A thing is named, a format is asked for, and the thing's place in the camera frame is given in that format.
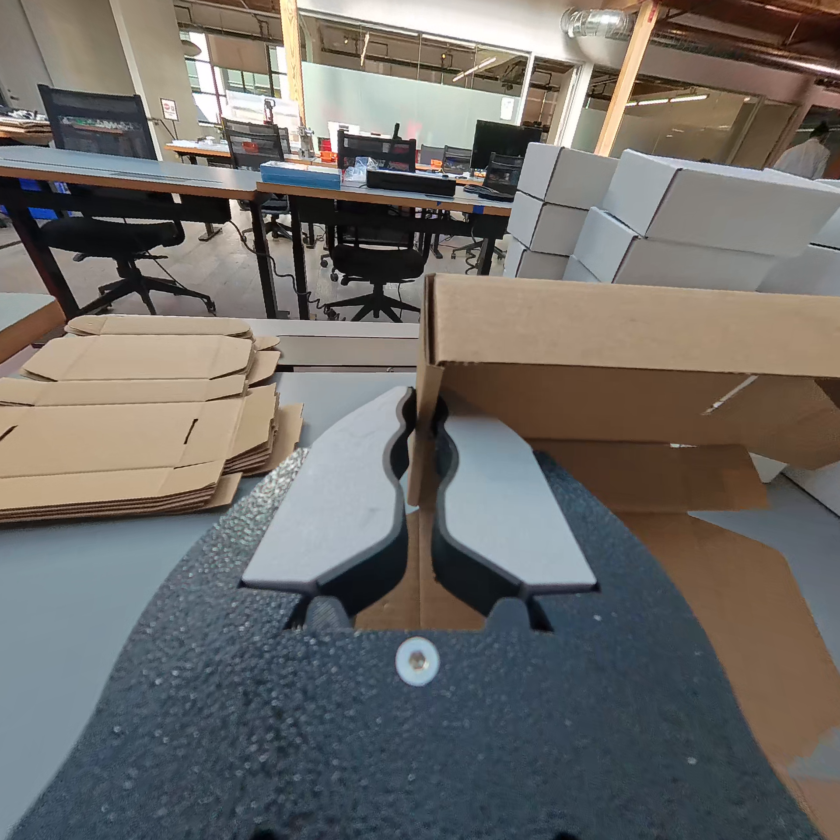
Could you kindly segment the brown cardboard box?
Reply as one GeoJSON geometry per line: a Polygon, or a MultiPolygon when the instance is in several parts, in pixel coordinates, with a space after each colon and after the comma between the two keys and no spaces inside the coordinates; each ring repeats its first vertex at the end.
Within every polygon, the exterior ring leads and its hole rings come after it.
{"type": "Polygon", "coordinates": [[[477,628],[431,582],[433,411],[455,392],[547,452],[652,551],[709,636],[773,768],[823,831],[838,809],[838,666],[782,554],[693,511],[765,508],[751,455],[838,465],[838,298],[430,276],[408,499],[426,602],[369,627],[477,628]]]}

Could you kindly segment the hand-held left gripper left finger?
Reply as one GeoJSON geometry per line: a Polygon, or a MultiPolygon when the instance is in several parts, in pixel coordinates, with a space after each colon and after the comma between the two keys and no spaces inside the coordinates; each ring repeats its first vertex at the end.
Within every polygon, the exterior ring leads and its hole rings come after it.
{"type": "Polygon", "coordinates": [[[407,567],[401,477],[415,391],[393,387],[343,416],[308,449],[241,577],[244,587],[337,599],[357,614],[407,567]]]}

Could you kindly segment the stack of white boxes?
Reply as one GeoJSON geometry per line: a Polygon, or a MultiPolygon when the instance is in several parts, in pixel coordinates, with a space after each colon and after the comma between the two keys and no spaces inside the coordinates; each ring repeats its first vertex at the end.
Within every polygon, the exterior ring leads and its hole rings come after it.
{"type": "Polygon", "coordinates": [[[531,143],[503,276],[756,291],[837,211],[837,188],[776,170],[531,143]]]}

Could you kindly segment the blue flat box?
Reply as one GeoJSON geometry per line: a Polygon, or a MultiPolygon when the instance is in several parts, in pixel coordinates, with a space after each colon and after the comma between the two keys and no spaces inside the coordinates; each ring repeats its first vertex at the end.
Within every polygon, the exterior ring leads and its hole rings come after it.
{"type": "Polygon", "coordinates": [[[287,161],[264,162],[259,167],[259,175],[263,183],[280,186],[339,190],[342,184],[340,170],[335,167],[287,161]]]}

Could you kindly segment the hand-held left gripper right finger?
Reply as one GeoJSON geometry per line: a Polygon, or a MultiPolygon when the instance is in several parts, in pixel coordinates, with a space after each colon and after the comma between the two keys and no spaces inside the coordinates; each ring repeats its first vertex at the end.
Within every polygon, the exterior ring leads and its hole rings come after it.
{"type": "Polygon", "coordinates": [[[595,592],[597,579],[532,447],[483,413],[442,413],[435,578],[484,617],[512,599],[595,592]]]}

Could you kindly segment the stack of flat cardboard sheets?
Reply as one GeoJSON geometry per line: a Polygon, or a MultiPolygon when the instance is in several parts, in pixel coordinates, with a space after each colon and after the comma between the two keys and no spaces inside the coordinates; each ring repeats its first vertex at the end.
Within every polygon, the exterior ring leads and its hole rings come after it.
{"type": "Polygon", "coordinates": [[[297,446],[280,339],[236,318],[80,316],[2,378],[2,524],[221,508],[297,446]]]}

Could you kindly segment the black office chair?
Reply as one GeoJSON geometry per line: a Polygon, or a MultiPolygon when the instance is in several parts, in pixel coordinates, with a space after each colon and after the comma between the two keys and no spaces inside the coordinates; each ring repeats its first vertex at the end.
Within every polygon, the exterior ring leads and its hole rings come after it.
{"type": "MultiPolygon", "coordinates": [[[[416,142],[401,138],[398,122],[388,137],[339,129],[336,156],[342,186],[361,188],[366,186],[368,172],[414,173],[416,142]]],[[[401,322],[404,312],[420,312],[403,300],[401,286],[422,274],[429,237],[390,225],[393,220],[414,219],[415,209],[338,201],[335,210],[341,219],[352,218],[353,224],[328,227],[331,279],[342,286],[353,281],[365,282],[372,290],[336,302],[331,306],[331,313],[336,314],[339,308],[356,308],[354,322],[369,316],[378,319],[381,315],[401,322]]]]}
{"type": "MultiPolygon", "coordinates": [[[[222,118],[224,137],[235,169],[259,173],[263,163],[284,162],[285,153],[291,152],[288,130],[274,123],[241,122],[222,118]]],[[[288,199],[271,196],[260,208],[265,230],[273,238],[291,239],[291,228],[280,222],[280,216],[289,215],[288,199]]]]}
{"type": "MultiPolygon", "coordinates": [[[[139,96],[64,90],[44,84],[38,85],[38,92],[58,149],[157,161],[139,96]]],[[[216,314],[215,303],[208,295],[188,289],[173,278],[163,281],[143,276],[137,267],[139,259],[159,259],[151,255],[152,248],[174,247],[184,241],[185,231],[179,220],[139,224],[81,215],[50,221],[40,231],[49,248],[71,251],[75,261],[108,258],[116,264],[119,280],[101,286],[100,297],[81,308],[80,315],[104,313],[115,301],[131,294],[137,294],[149,313],[156,315],[152,291],[198,299],[210,314],[216,314]]]]}

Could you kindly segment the silver ventilation duct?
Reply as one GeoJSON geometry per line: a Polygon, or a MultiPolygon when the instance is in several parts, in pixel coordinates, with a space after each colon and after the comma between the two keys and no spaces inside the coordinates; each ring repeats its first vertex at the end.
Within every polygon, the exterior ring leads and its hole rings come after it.
{"type": "Polygon", "coordinates": [[[569,39],[603,38],[628,40],[638,11],[571,7],[560,16],[560,31],[569,39]]]}

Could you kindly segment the black computer monitor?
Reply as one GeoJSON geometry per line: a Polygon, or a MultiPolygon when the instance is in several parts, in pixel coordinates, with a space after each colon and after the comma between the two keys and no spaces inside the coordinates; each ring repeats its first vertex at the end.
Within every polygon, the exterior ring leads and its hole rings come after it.
{"type": "Polygon", "coordinates": [[[485,171],[493,154],[524,158],[529,144],[539,143],[541,138],[541,127],[477,120],[469,168],[485,171]]]}

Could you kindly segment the wooden post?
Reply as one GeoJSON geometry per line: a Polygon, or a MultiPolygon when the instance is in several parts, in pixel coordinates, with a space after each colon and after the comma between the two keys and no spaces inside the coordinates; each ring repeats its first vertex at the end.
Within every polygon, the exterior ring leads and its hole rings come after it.
{"type": "Polygon", "coordinates": [[[307,119],[302,79],[298,2],[283,0],[279,1],[278,4],[280,10],[283,48],[287,62],[287,79],[290,99],[297,104],[301,125],[305,126],[307,125],[307,119]]]}
{"type": "Polygon", "coordinates": [[[616,136],[634,89],[639,67],[654,31],[659,7],[659,2],[646,1],[642,3],[637,12],[623,64],[595,145],[594,154],[596,155],[609,157],[613,151],[616,136]]]}

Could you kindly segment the grey desk wooden edge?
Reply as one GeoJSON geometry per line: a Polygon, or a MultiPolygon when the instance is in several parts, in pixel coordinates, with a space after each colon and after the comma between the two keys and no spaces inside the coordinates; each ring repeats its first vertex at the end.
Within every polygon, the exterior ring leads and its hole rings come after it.
{"type": "Polygon", "coordinates": [[[63,217],[155,224],[231,220],[232,200],[246,201],[266,315],[278,317],[277,294],[260,213],[266,196],[252,171],[202,167],[26,146],[2,148],[2,205],[49,294],[66,321],[81,307],[40,229],[63,217]]]}
{"type": "Polygon", "coordinates": [[[307,258],[302,241],[303,225],[323,226],[325,242],[329,246],[328,227],[354,223],[352,218],[341,219],[337,215],[336,202],[375,203],[414,208],[414,219],[393,220],[390,225],[428,236],[428,256],[436,235],[473,238],[479,244],[475,268],[479,276],[489,275],[497,242],[501,241],[507,232],[508,219],[511,215],[510,204],[466,192],[459,186],[452,198],[389,192],[367,186],[346,188],[341,185],[339,190],[322,190],[257,182],[256,190],[263,196],[286,195],[288,197],[293,263],[290,280],[297,303],[297,314],[301,320],[310,319],[312,308],[320,309],[331,318],[335,318],[336,314],[331,313],[331,306],[345,299],[323,302],[312,296],[308,287],[307,258]]]}

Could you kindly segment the long black device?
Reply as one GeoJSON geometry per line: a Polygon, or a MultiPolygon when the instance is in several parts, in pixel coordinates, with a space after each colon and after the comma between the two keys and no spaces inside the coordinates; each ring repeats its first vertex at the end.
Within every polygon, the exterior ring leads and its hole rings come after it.
{"type": "Polygon", "coordinates": [[[455,178],[447,175],[370,169],[366,171],[365,184],[375,190],[442,198],[454,197],[458,185],[455,178]]]}

